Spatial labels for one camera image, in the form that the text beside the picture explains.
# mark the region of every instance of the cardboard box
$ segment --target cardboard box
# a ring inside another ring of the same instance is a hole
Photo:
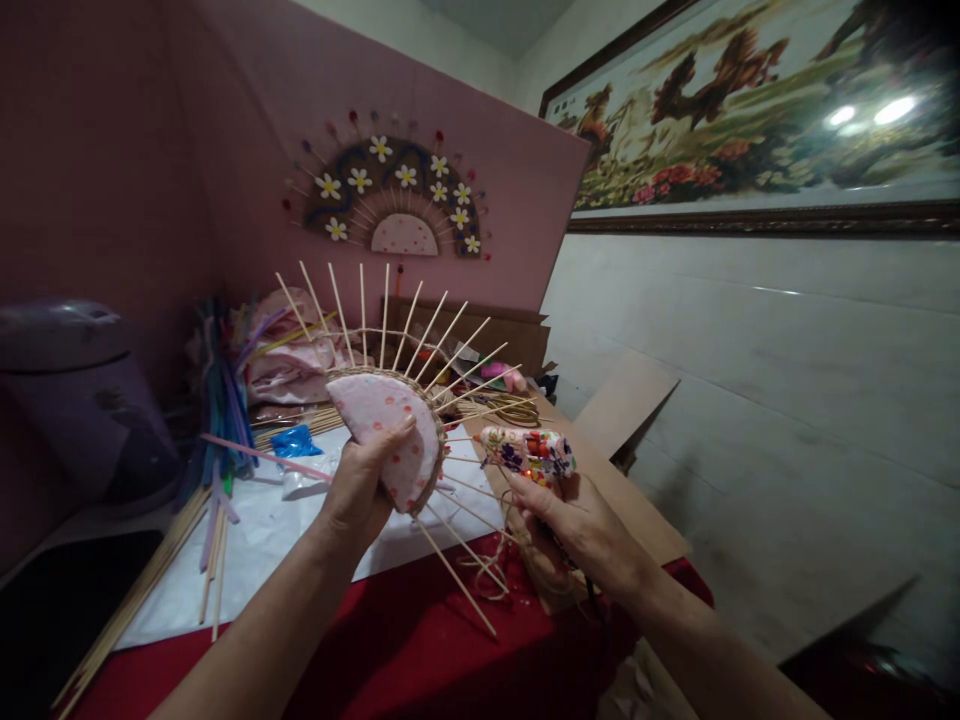
[[[403,330],[411,303],[410,298],[400,298],[399,300],[390,298],[387,308],[390,315],[387,327],[390,330]],[[417,336],[415,327],[419,326],[426,329],[430,323],[430,318],[433,317],[433,313],[437,309],[437,304],[435,300],[425,301],[421,299],[417,301],[413,317],[410,319],[410,334],[412,336]],[[443,309],[437,315],[431,330],[431,335],[435,335],[436,340],[439,340],[447,328],[450,327],[450,323],[456,317],[462,305],[462,301],[457,302],[449,298],[443,304]],[[543,358],[547,352],[547,339],[550,337],[550,328],[541,325],[547,319],[547,316],[526,310],[468,305],[463,315],[457,320],[450,337],[466,342],[488,317],[490,322],[487,323],[483,332],[470,343],[470,347],[486,355],[507,342],[509,345],[497,353],[496,359],[508,365],[522,363],[523,367],[520,370],[524,375],[539,377],[543,373]],[[409,343],[405,343],[400,358],[400,367],[406,367],[413,350],[414,348],[409,347]]]

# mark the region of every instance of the pink stick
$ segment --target pink stick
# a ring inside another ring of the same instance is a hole
[[[218,438],[215,435],[210,435],[209,433],[203,433],[200,436],[201,440],[206,440],[207,442],[212,442],[214,445],[223,445],[223,447],[228,447],[231,450],[239,450],[242,453],[247,455],[252,455],[258,457],[261,460],[266,460],[267,462],[276,462],[280,463],[284,467],[288,467],[291,470],[296,470],[301,472],[304,475],[309,475],[312,478],[317,480],[323,480],[324,482],[331,482],[332,477],[326,473],[322,473],[319,470],[314,470],[313,468],[307,467],[306,465],[301,465],[300,463],[295,463],[286,458],[278,458],[276,455],[270,455],[269,453],[262,453],[259,450],[254,450],[253,448],[248,448],[246,445],[238,445],[237,443],[230,442],[229,440],[224,440],[223,438]]]

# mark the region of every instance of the handmade fan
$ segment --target handmade fan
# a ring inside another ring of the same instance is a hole
[[[332,346],[333,338],[330,332],[327,330],[326,321],[324,320],[323,312],[320,309],[320,303],[317,300],[317,294],[314,290],[313,282],[310,279],[309,273],[307,273],[306,266],[302,262],[300,263],[300,268],[303,272],[303,277],[307,284],[307,288],[310,291],[310,296],[313,299],[317,313],[320,317],[320,322],[322,325],[322,332],[320,333],[311,332],[311,329],[307,326],[306,322],[303,320],[303,317],[296,309],[297,305],[293,302],[289,288],[287,287],[286,283],[284,283],[283,278],[279,273],[277,273],[277,279],[280,281],[280,286],[283,288],[284,293],[287,294],[287,299],[290,301],[290,305],[297,315],[297,319],[300,322],[304,335],[306,336],[308,342],[312,344],[314,350],[318,352],[319,360],[318,344],[327,342]],[[466,349],[470,343],[473,342],[474,338],[476,338],[477,335],[487,325],[490,318],[484,320],[480,327],[477,328],[477,330],[467,339],[466,343],[461,345],[452,356],[448,357],[446,353],[443,352],[441,347],[443,346],[444,341],[447,339],[447,336],[456,325],[457,320],[460,319],[460,316],[466,309],[467,303],[465,302],[461,306],[460,310],[454,316],[453,320],[450,322],[450,326],[443,333],[440,340],[436,344],[431,344],[428,342],[428,336],[430,335],[434,322],[436,321],[437,316],[440,314],[443,303],[447,298],[447,293],[444,293],[437,305],[436,310],[433,313],[433,317],[430,319],[430,322],[423,333],[423,336],[419,339],[413,337],[409,334],[410,321],[413,318],[417,300],[420,297],[420,290],[423,288],[423,283],[421,282],[417,287],[417,292],[414,295],[413,302],[411,303],[410,311],[407,314],[406,324],[404,325],[403,331],[388,331],[386,328],[390,288],[390,265],[388,263],[384,277],[384,325],[381,329],[368,328],[366,326],[367,313],[366,303],[364,300],[363,264],[361,263],[360,317],[362,327],[351,331],[348,330],[346,322],[344,321],[343,307],[340,302],[340,293],[337,290],[337,281],[334,275],[333,265],[328,263],[328,268],[330,271],[330,282],[333,288],[333,295],[337,304],[337,312],[341,320],[343,337],[346,340],[351,332],[355,332],[360,335],[363,344],[363,357],[365,362],[368,360],[367,334],[369,332],[380,334],[379,365],[357,365],[351,353],[349,365],[346,364],[346,361],[344,361],[342,364],[337,362],[334,368],[327,372],[327,376],[329,378],[327,390],[330,394],[330,398],[333,401],[337,411],[340,413],[340,416],[343,418],[344,424],[354,435],[354,437],[356,437],[361,443],[370,437],[373,437],[385,428],[396,425],[403,417],[407,415],[413,415],[414,418],[416,418],[416,427],[414,432],[407,440],[404,441],[403,445],[395,452],[395,454],[387,459],[386,463],[381,469],[381,483],[383,484],[384,489],[387,491],[387,494],[393,500],[397,511],[411,515],[421,532],[423,532],[427,540],[430,542],[431,547],[443,561],[443,564],[447,567],[447,570],[450,571],[450,574],[460,586],[460,589],[463,591],[464,595],[466,595],[471,605],[473,605],[474,609],[483,619],[486,626],[490,629],[490,632],[496,635],[496,630],[494,629],[493,625],[484,615],[483,611],[480,609],[480,606],[477,605],[476,600],[474,600],[473,596],[464,586],[459,576],[453,571],[453,568],[450,567],[447,559],[440,552],[440,549],[437,547],[433,538],[430,537],[430,534],[420,522],[419,514],[423,509],[426,508],[436,515],[436,517],[446,527],[447,531],[451,533],[451,535],[457,540],[457,542],[460,543],[461,546],[463,546],[473,560],[478,563],[478,566],[481,568],[481,570],[486,572],[487,575],[489,575],[497,583],[497,585],[500,586],[503,592],[509,593],[509,590],[504,582],[497,575],[490,571],[489,563],[484,563],[476,555],[476,553],[470,549],[463,539],[460,538],[460,536],[449,525],[449,523],[447,523],[447,521],[444,520],[439,513],[434,512],[433,508],[430,507],[429,499],[433,492],[442,492],[436,489],[436,482],[440,476],[441,465],[446,457],[445,448],[447,443],[448,428],[451,428],[454,425],[459,425],[464,420],[482,417],[490,413],[502,411],[505,408],[529,404],[533,401],[530,399],[523,399],[512,403],[507,403],[506,405],[498,405],[497,407],[481,410],[477,413],[453,420],[451,422],[444,422],[440,414],[444,410],[455,408],[464,398],[467,398],[477,391],[487,387],[488,385],[491,385],[492,383],[501,379],[508,372],[518,369],[520,365],[515,365],[512,368],[509,368],[500,375],[487,380],[482,385],[479,385],[472,390],[468,390],[460,397],[447,401],[432,398],[429,394],[431,388],[434,387],[437,380],[442,377],[444,373],[446,373],[451,365],[453,365],[454,361],[460,356],[460,353],[462,353],[464,349]],[[387,335],[399,335],[400,341],[393,365],[389,368],[384,362]],[[414,348],[413,356],[410,358],[410,361],[407,364],[406,370],[401,373],[397,369],[397,364],[400,361],[400,357],[407,340],[411,342],[411,345],[415,343],[416,346]],[[477,363],[468,372],[464,373],[459,379],[454,381],[448,387],[448,390],[456,387],[458,383],[463,382],[464,377],[472,375],[483,364],[489,362],[490,358],[500,352],[504,347],[506,347],[506,345],[507,343],[503,343],[490,355]],[[410,371],[413,368],[414,361],[416,360],[420,351],[423,349],[430,351],[429,358],[427,359],[426,363],[424,363],[423,368],[420,370],[417,376],[411,379]],[[419,385],[420,377],[423,375],[426,369],[430,367],[434,357],[436,357],[437,354],[446,360],[446,364],[443,366],[440,372],[437,373],[434,380],[431,381],[425,388],[421,389]],[[476,488],[468,483],[464,483],[456,478],[450,477],[449,474],[444,475],[444,478],[477,492],[489,494],[480,488]],[[461,505],[450,495],[444,493],[444,497],[470,512],[469,508]],[[490,527],[501,533],[504,537],[513,540],[511,536],[509,536],[500,528],[497,528],[493,525],[490,525]]]
[[[370,113],[368,133],[361,131],[356,111],[349,117],[356,141],[343,142],[336,126],[327,123],[335,150],[321,152],[309,140],[302,142],[310,157],[294,167],[311,184],[304,189],[287,179],[293,196],[283,206],[300,215],[293,224],[374,252],[439,255],[449,245],[460,257],[481,257],[482,239],[490,234],[481,233],[480,217],[488,208],[478,201],[486,193],[474,193],[474,170],[461,175],[457,169],[461,154],[452,161],[444,154],[443,133],[436,131],[427,150],[415,139],[415,121],[404,138],[396,113],[389,134],[381,131],[376,111]]]

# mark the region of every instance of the white paper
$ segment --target white paper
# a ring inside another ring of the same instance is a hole
[[[315,435],[314,443],[324,452],[331,452],[340,450],[349,437],[350,431],[341,427],[322,435]],[[463,426],[449,433],[451,440],[466,437],[467,433]],[[451,443],[450,450],[451,455],[443,464],[443,474],[449,474],[457,480],[491,492],[479,464],[454,459],[458,457],[478,459],[473,450],[473,443]],[[234,482],[232,502],[240,515],[240,523],[230,525],[227,530],[226,571],[220,607],[221,623],[236,619],[323,507],[325,494],[295,501],[282,500],[280,478],[281,475],[275,465],[261,462],[256,472],[256,479]],[[497,528],[503,527],[503,516],[496,500],[461,485],[454,483],[447,485],[451,489],[446,492],[453,495],[460,503],[469,507],[491,525]],[[443,492],[433,493],[430,498],[430,507],[437,510],[465,541],[492,532],[489,526],[446,500]],[[167,573],[147,598],[140,612],[117,643],[118,650],[183,635],[212,624],[216,605],[216,584],[219,581],[214,581],[210,589],[206,622],[203,625],[199,624],[200,604],[203,600],[203,587],[206,580],[206,575],[200,573],[200,555],[208,519],[209,514],[194,530]],[[457,544],[429,509],[425,509],[420,514],[420,520],[441,549]],[[410,516],[393,513],[380,537],[361,559],[353,579],[362,580],[431,554],[433,549]]]

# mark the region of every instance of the picture frame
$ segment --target picture frame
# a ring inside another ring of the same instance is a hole
[[[594,146],[568,232],[960,231],[960,56],[918,8],[666,0],[543,94]]]

